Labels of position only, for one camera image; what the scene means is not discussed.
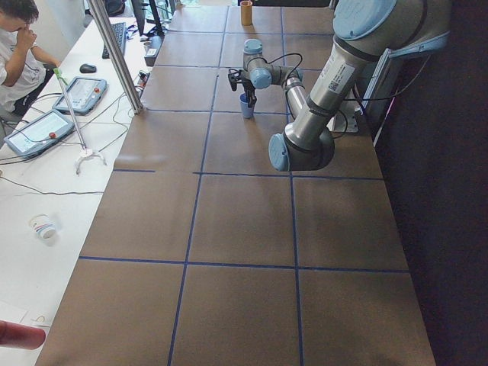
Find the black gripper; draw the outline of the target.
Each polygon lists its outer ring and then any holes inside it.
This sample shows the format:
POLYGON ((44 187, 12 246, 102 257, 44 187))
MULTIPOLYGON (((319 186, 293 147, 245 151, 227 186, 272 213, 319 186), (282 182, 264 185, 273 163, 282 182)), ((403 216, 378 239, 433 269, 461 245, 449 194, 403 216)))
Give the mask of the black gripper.
POLYGON ((248 108, 254 107, 257 102, 257 97, 255 96, 255 87, 249 79, 242 79, 242 86, 244 89, 246 97, 246 105, 248 108))

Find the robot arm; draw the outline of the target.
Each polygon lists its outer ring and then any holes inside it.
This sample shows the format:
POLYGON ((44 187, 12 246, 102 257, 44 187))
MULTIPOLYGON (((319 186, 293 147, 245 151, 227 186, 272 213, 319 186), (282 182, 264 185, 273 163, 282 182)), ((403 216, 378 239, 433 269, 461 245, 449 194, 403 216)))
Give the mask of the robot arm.
POLYGON ((231 87, 242 84, 253 107, 255 90, 279 85, 294 117, 269 141, 271 165, 279 172, 326 167, 335 152, 327 124, 365 66, 385 50, 395 57, 416 57, 443 48, 451 6, 450 1, 340 1, 332 21, 331 53, 310 93, 297 67, 273 66, 263 57, 260 40, 246 40, 242 68, 228 74, 231 87))

